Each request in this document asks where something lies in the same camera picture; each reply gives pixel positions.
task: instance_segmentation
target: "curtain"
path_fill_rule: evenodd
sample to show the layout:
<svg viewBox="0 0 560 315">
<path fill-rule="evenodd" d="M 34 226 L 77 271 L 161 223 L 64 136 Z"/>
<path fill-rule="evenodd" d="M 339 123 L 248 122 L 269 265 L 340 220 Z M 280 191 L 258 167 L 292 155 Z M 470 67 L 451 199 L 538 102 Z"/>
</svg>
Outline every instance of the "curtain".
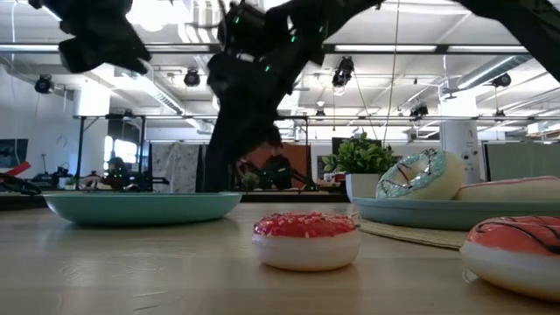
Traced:
<svg viewBox="0 0 560 315">
<path fill-rule="evenodd" d="M 153 143 L 152 176 L 169 181 L 169 185 L 154 185 L 154 193 L 195 193 L 199 149 L 198 145 L 185 143 Z"/>
</svg>

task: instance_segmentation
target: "desk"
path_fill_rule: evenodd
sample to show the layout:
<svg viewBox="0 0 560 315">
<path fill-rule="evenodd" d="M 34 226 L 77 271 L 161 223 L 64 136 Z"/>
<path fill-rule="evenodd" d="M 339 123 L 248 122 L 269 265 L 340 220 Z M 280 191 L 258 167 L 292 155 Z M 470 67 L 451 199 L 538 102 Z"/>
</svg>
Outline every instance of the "desk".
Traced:
<svg viewBox="0 0 560 315">
<path fill-rule="evenodd" d="M 76 227 L 46 209 L 0 213 L 0 313 L 559 314 L 560 305 L 462 278 L 459 253 L 362 235 L 353 265 L 296 273 L 261 265 L 253 223 L 345 204 L 241 204 L 181 227 Z"/>
</svg>

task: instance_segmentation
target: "teal plate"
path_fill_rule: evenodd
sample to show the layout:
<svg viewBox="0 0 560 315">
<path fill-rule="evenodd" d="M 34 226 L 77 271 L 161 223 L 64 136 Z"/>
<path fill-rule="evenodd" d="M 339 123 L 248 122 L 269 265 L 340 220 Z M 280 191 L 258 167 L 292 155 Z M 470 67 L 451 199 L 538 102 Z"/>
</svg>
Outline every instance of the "teal plate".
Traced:
<svg viewBox="0 0 560 315">
<path fill-rule="evenodd" d="M 46 204 L 78 224 L 148 226 L 218 219 L 241 201 L 239 193 L 56 193 Z"/>
<path fill-rule="evenodd" d="M 502 216 L 560 216 L 560 201 L 447 201 L 354 198 L 362 219 L 411 228 L 468 231 Z"/>
</svg>

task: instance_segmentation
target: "placemat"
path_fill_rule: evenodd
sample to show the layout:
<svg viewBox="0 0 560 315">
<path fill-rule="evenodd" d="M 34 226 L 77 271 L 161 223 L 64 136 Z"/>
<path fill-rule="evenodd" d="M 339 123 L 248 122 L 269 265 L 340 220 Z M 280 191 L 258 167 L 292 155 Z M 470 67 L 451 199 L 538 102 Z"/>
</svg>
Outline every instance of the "placemat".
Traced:
<svg viewBox="0 0 560 315">
<path fill-rule="evenodd" d="M 467 232 L 462 231 L 398 227 L 382 224 L 363 220 L 358 214 L 355 214 L 353 218 L 356 224 L 360 225 L 359 229 L 362 232 L 444 249 L 460 249 L 467 235 Z"/>
</svg>

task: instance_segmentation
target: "white pot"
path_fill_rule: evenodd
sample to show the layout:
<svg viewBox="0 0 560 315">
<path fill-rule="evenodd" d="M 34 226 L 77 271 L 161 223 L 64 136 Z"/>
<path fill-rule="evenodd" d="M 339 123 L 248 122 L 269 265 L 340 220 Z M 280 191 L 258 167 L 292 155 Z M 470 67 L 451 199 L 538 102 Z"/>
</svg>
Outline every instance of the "white pot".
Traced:
<svg viewBox="0 0 560 315">
<path fill-rule="evenodd" d="M 346 175 L 346 194 L 350 202 L 354 202 L 354 197 L 373 197 L 379 182 L 379 174 L 347 174 Z"/>
</svg>

